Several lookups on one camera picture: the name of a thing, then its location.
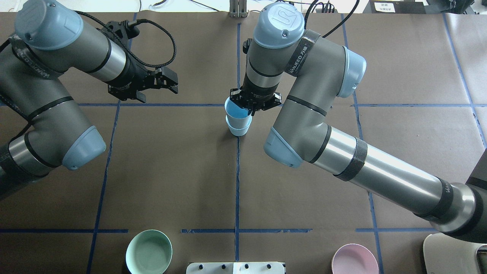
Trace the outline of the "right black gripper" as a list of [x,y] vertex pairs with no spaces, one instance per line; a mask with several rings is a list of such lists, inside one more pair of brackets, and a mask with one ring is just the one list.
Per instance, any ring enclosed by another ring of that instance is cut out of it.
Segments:
[[249,116],[254,116],[257,111],[265,111],[282,104],[282,96],[275,91],[275,88],[234,88],[230,90],[230,100],[240,108],[247,109]]

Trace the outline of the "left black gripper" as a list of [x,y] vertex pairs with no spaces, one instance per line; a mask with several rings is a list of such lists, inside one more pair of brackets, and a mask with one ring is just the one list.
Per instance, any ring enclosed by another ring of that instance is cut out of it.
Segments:
[[177,73],[167,67],[160,67],[154,71],[137,67],[134,72],[123,73],[123,77],[115,83],[108,83],[108,93],[120,101],[137,100],[146,103],[147,89],[169,89],[178,94]]

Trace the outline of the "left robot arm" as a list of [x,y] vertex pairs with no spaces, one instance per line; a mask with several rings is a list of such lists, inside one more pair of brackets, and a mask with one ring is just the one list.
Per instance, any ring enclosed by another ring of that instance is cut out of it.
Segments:
[[146,89],[178,93],[168,62],[147,64],[128,48],[148,19],[103,23],[55,0],[28,0],[1,45],[1,101],[27,125],[1,147],[1,199],[59,166],[77,170],[106,144],[59,78],[78,69],[108,85],[121,101],[145,103]]

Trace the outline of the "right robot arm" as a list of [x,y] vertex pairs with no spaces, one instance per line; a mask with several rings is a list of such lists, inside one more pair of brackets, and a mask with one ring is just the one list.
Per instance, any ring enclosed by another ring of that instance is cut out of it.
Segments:
[[230,100],[249,116],[281,106],[264,144],[268,156],[297,168],[326,170],[430,222],[452,238],[486,243],[486,154],[466,183],[449,183],[325,122],[336,97],[361,82],[365,59],[305,29],[286,2],[261,10],[245,43],[246,73]]

